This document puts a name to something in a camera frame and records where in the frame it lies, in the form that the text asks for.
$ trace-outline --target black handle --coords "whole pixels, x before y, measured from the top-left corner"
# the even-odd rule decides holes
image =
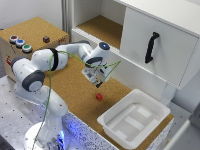
[[[149,41],[149,45],[147,48],[147,53],[146,53],[146,57],[145,57],[145,63],[148,64],[150,61],[153,60],[153,57],[151,57],[151,53],[153,50],[153,45],[154,45],[154,40],[157,39],[160,35],[156,32],[153,32],[153,36],[151,37],[150,41]]]

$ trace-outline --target brown box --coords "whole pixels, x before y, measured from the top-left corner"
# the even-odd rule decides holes
[[[23,53],[22,49],[10,44],[12,35],[17,35],[19,39],[25,40],[26,44],[32,46],[33,51],[28,54]],[[43,42],[45,36],[50,38],[49,43]],[[55,48],[57,45],[65,43],[69,43],[69,35],[40,17],[35,17],[0,31],[0,50],[6,74],[16,81],[10,66],[15,57],[26,56],[31,59],[36,50]]]

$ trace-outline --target brown work surface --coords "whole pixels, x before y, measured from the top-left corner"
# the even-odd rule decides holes
[[[52,72],[52,89],[65,100],[72,113],[121,150],[123,148],[104,133],[97,118],[131,92],[131,89],[113,78],[107,83],[103,83],[98,89],[82,75],[83,68],[84,65],[81,62],[75,58],[69,58],[68,64],[63,70]],[[45,85],[49,85],[48,72]],[[97,93],[103,95],[102,101],[96,99]],[[137,150],[145,150],[172,119],[173,116],[169,115]]]
[[[103,16],[98,16],[77,26],[89,34],[120,49],[123,26]]]
[[[47,46],[62,37],[68,36],[66,32],[40,17],[32,18],[25,22],[6,28],[0,32],[0,37],[7,42],[10,42],[9,39],[12,35],[17,35],[19,39],[24,39],[26,44],[30,44],[32,46],[33,51]],[[49,43],[43,42],[44,36],[50,37]]]

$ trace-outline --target green wire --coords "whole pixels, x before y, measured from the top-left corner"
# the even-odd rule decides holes
[[[89,65],[89,66],[91,66],[91,67],[103,68],[103,67],[113,66],[113,65],[116,64],[115,67],[114,67],[114,68],[109,72],[109,74],[106,76],[106,78],[107,78],[107,77],[111,74],[111,72],[121,63],[121,61],[117,61],[116,63],[113,63],[113,64],[111,64],[111,65],[107,65],[107,66],[95,66],[95,65],[91,65],[91,64],[88,64],[88,63],[82,61],[80,58],[78,58],[77,56],[75,56],[75,55],[72,54],[72,53],[65,52],[65,51],[58,51],[58,52],[59,52],[59,53],[67,53],[68,55],[71,55],[71,56],[75,57],[75,58],[78,59],[79,61],[81,61],[81,62],[83,62],[84,64]],[[40,133],[40,130],[41,130],[43,124],[44,124],[44,121],[45,121],[45,119],[46,119],[47,109],[48,109],[48,106],[49,106],[49,100],[50,100],[50,94],[51,94],[51,62],[52,62],[52,58],[53,58],[53,54],[51,55],[51,58],[50,58],[50,61],[49,61],[50,63],[49,63],[49,95],[48,95],[48,101],[47,101],[47,105],[46,105],[46,110],[45,110],[44,118],[43,118],[42,124],[41,124],[41,126],[40,126],[40,129],[38,130],[38,133],[37,133],[37,135],[36,135],[36,137],[35,137],[32,150],[33,150],[33,148],[34,148],[34,146],[35,146],[35,142],[37,141],[37,137],[38,137],[38,135],[39,135],[39,133]]]

